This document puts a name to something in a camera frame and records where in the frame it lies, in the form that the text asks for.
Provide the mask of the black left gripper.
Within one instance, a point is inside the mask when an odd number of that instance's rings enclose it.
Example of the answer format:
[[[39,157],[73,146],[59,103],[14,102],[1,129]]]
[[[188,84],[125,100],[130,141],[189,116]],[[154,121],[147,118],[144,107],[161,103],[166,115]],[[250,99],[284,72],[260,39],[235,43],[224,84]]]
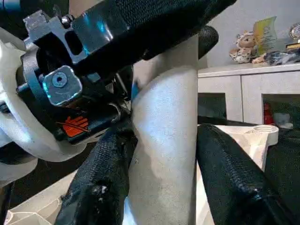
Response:
[[[23,20],[31,48],[21,57],[17,93],[57,141],[81,143],[126,117],[133,64],[120,21],[37,11]]]

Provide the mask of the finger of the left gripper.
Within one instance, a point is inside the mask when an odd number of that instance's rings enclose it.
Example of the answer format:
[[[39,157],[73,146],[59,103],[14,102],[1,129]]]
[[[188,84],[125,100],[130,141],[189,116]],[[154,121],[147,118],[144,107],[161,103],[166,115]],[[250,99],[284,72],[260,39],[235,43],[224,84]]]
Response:
[[[218,32],[211,26],[205,25],[198,35],[198,59],[205,56],[219,40]]]
[[[232,0],[104,0],[72,22],[82,51],[79,75],[108,76],[195,35]]]

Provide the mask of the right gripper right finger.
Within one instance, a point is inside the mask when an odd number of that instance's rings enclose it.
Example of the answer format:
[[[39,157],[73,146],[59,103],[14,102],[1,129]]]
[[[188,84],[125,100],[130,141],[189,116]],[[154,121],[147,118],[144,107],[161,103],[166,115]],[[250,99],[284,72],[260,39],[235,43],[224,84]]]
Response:
[[[250,156],[214,125],[198,127],[197,162],[215,224],[300,223]]]

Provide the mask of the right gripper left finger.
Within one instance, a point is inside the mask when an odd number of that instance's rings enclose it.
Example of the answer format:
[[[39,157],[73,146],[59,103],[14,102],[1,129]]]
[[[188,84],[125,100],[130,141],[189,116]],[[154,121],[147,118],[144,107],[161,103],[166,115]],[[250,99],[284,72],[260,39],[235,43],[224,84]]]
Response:
[[[57,225],[120,225],[129,193],[129,165],[137,145],[131,124],[117,124],[98,140],[62,198]]]

